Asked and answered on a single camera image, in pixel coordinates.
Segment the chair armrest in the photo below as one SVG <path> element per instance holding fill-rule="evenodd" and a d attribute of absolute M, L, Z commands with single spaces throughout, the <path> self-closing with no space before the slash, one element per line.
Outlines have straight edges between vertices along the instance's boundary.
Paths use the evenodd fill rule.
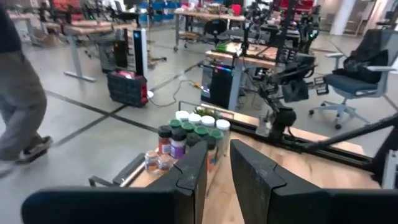
<path fill-rule="evenodd" d="M 396 68 L 390 66 L 368 66 L 366 68 L 372 72 L 393 72 L 397 70 Z"/>
<path fill-rule="evenodd" d="M 341 52 L 336 52 L 336 53 L 328 53 L 325 56 L 328 58 L 341 58 L 341 57 L 344 57 L 345 54 L 343 54 Z"/>

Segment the chair base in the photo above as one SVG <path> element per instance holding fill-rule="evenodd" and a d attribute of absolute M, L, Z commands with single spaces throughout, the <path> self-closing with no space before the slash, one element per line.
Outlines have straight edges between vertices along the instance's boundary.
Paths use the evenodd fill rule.
<path fill-rule="evenodd" d="M 342 103 L 333 103 L 329 101 L 324 101 L 320 107 L 316 107 L 310 110 L 310 115 L 312 115 L 314 111 L 327 111 L 327 110 L 337 111 L 336 126 L 335 126 L 336 129 L 341 128 L 341 122 L 343 120 L 343 115 L 345 113 L 349 114 L 351 117 L 360 119 L 366 124 L 370 124 L 370 122 L 367 119 L 365 119 L 361 115 L 357 114 L 357 112 L 355 112 L 356 108 L 347 106 L 346 101 L 347 99 L 344 99 L 344 102 Z"/>

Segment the office chair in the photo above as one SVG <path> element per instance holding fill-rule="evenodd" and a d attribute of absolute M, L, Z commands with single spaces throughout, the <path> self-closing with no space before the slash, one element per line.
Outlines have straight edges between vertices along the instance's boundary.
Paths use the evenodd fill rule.
<path fill-rule="evenodd" d="M 344 69 L 339 69 L 339 60 L 343 53 L 331 53 L 326 56 L 335 58 L 335 70 L 332 74 L 325 76 L 325 81 L 332 86 L 337 94 L 344 97 L 342 103 L 324 101 L 320 107 L 313 108 L 309 115 L 314 111 L 337 111 L 335 128 L 341 128 L 341 122 L 345 113 L 351 117 L 358 118 L 366 124 L 370 122 L 356 112 L 356 108 L 347 106 L 347 100 L 359 98 L 379 98 L 387 91 L 387 78 L 391 71 L 396 69 L 390 67 L 398 53 L 398 32 L 394 30 L 368 30 L 358 46 L 351 53 L 351 56 L 344 61 Z M 377 55 L 377 60 L 366 61 L 369 55 Z M 346 75 L 348 70 L 356 70 L 358 76 L 353 78 Z"/>

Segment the purple label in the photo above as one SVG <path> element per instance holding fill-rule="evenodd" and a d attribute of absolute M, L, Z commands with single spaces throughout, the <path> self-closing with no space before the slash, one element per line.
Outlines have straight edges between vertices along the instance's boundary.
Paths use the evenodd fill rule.
<path fill-rule="evenodd" d="M 185 146 L 172 146 L 172 157 L 181 159 L 185 154 Z"/>

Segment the glass jar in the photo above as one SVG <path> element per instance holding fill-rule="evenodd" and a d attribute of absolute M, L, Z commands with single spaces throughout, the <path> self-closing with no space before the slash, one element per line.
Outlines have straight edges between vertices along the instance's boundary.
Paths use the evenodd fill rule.
<path fill-rule="evenodd" d="M 159 155 L 155 151 L 147 151 L 145 153 L 145 170 L 148 173 L 154 173 L 159 168 L 158 161 Z"/>
<path fill-rule="evenodd" d="M 173 167 L 174 161 L 169 155 L 164 154 L 159 157 L 158 163 L 159 173 L 166 174 Z"/>

